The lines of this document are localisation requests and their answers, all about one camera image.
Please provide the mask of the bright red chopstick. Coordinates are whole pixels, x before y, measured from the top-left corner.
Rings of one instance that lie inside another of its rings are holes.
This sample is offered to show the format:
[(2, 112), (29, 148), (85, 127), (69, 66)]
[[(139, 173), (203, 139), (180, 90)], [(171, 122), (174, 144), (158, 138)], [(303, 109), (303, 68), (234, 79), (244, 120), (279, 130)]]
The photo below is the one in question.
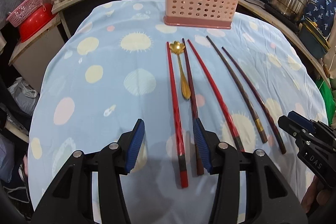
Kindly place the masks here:
[(243, 146), (243, 143), (242, 143), (242, 140), (240, 138), (240, 135), (239, 135), (239, 132), (234, 124), (234, 121), (232, 119), (232, 116), (228, 110), (228, 107), (227, 105), (225, 104), (224, 100), (223, 100), (223, 97), (214, 81), (214, 79), (212, 78), (209, 70), (207, 69), (205, 63), (203, 62), (202, 58), (200, 57), (199, 53), (197, 52), (197, 50), (195, 49), (195, 47), (193, 46), (192, 42), (188, 39), (187, 40), (189, 46), (191, 47), (195, 57), (197, 58), (203, 72), (205, 73), (205, 76), (210, 84), (210, 87), (212, 88), (214, 94), (215, 94), (215, 97), (217, 99), (217, 102), (222, 110), (222, 113), (224, 115), (224, 118), (226, 119), (226, 122), (227, 122), (227, 125), (228, 125), (228, 128), (229, 128), (229, 131), (231, 133), (231, 136), (232, 136), (232, 139), (234, 141), (234, 144), (236, 146), (236, 148), (241, 151), (241, 152), (244, 152), (245, 149), (244, 149), (244, 146)]

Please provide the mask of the dark maroon chopstick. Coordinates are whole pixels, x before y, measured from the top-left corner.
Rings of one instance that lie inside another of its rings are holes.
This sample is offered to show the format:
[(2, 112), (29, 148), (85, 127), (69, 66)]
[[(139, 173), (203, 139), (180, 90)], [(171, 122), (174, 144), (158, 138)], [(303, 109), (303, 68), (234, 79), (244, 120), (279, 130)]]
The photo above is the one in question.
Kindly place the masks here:
[[(197, 102), (196, 102), (196, 97), (195, 97), (194, 83), (193, 83), (193, 77), (192, 77), (191, 68), (190, 68), (189, 57), (187, 53), (187, 46), (186, 46), (186, 42), (184, 38), (182, 39), (182, 42), (183, 42), (183, 45), (185, 46), (184, 55), (185, 55), (185, 63), (186, 63), (186, 70), (187, 70), (187, 81), (188, 81), (188, 85), (189, 85), (190, 92), (191, 92), (191, 96), (190, 96), (191, 114), (192, 114), (192, 119), (194, 120), (198, 118), (198, 107), (197, 107)], [(197, 175), (202, 176), (204, 174), (204, 168), (202, 165), (201, 157), (199, 155), (196, 140), (194, 142), (195, 142), (195, 157), (196, 157)]]

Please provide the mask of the gold flower spoon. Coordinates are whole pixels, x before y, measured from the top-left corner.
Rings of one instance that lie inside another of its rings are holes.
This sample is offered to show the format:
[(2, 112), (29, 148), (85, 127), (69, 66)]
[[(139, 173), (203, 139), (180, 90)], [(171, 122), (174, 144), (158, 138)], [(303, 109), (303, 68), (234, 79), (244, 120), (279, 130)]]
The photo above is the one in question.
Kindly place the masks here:
[(173, 43), (169, 44), (169, 48), (171, 52), (177, 56), (177, 59), (178, 59), (182, 96), (185, 100), (189, 100), (191, 96), (191, 91), (190, 91), (189, 84), (187, 82), (186, 76), (183, 71), (181, 57), (180, 57), (180, 55), (184, 52), (185, 45), (183, 43), (180, 43), (179, 41), (174, 41)]

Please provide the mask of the green plastic bag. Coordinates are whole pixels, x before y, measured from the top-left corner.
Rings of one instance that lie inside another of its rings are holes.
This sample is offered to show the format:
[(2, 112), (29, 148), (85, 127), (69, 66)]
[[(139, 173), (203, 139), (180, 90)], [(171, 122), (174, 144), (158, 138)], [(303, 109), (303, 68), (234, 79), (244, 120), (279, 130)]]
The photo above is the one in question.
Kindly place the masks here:
[(335, 114), (335, 100), (331, 88), (328, 87), (327, 83), (322, 79), (316, 80), (315, 84), (320, 91), (322, 98), (325, 102), (326, 114), (329, 125), (333, 123), (333, 118)]

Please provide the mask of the stacked yellow green bowls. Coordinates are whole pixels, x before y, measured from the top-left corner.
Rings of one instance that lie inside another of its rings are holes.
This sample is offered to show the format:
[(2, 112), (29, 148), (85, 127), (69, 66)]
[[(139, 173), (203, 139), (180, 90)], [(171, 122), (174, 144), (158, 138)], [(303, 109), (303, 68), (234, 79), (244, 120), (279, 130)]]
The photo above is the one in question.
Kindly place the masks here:
[(327, 39), (317, 28), (316, 22), (313, 22), (307, 17), (302, 21), (302, 27), (298, 37), (310, 54), (316, 59), (323, 58), (331, 48)]

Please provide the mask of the black induction cooktop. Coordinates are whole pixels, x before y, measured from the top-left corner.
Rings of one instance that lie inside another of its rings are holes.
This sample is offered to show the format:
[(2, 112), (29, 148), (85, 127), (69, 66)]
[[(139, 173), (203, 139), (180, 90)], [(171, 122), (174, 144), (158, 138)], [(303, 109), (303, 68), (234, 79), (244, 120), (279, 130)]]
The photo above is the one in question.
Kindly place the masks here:
[(289, 29), (291, 29), (295, 34), (299, 33), (299, 26), (296, 23), (290, 21), (286, 16), (282, 15), (276, 9), (274, 9), (270, 4), (264, 4), (264, 10), (277, 18), (280, 22), (284, 23)]

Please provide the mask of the blue patterned table cloth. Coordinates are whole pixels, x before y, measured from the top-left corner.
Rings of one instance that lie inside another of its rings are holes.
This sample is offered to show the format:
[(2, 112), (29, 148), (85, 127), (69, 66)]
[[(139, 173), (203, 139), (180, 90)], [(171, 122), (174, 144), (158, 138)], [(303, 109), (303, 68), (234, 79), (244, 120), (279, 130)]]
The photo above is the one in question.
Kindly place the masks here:
[[(327, 121), (325, 103), (294, 48), (274, 26), (236, 13), (229, 30), (167, 26), (164, 0), (110, 2), (93, 9), (49, 63), (30, 129), (29, 189), (33, 207), (77, 149), (100, 151), (130, 131), (138, 119), (145, 137), (131, 173), (121, 178), (133, 223), (207, 223), (217, 177), (198, 176), (191, 106), (178, 98), (189, 186), (182, 188), (176, 150), (166, 43), (189, 39), (234, 120), (244, 149), (263, 149), (303, 198), (313, 173), (297, 158), (283, 132), (282, 154), (254, 95), (248, 96), (268, 138), (263, 143), (224, 65), (241, 67), (273, 119), (296, 111)], [(222, 141), (232, 137), (215, 94), (187, 48), (199, 118)]]

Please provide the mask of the red plastic basin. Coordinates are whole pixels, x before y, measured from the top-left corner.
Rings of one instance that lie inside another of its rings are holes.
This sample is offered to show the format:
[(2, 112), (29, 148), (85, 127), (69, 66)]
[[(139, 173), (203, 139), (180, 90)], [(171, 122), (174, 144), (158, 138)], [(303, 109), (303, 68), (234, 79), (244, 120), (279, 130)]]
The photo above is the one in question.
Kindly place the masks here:
[(34, 11), (22, 24), (19, 25), (20, 42), (24, 43), (26, 40), (35, 35), (42, 27), (44, 27), (56, 15), (52, 13), (52, 4), (46, 3)]

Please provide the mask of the pink plastic basket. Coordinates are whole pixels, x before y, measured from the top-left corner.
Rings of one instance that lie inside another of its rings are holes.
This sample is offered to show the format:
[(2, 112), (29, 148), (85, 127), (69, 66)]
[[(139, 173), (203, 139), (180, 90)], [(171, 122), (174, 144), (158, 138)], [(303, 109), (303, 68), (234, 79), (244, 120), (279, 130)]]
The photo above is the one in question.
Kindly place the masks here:
[(50, 0), (24, 0), (19, 6), (17, 6), (13, 12), (9, 13), (6, 18), (14, 27), (18, 27), (22, 24), (30, 15), (32, 15), (37, 9), (43, 7), (46, 10), (46, 4), (51, 3)]

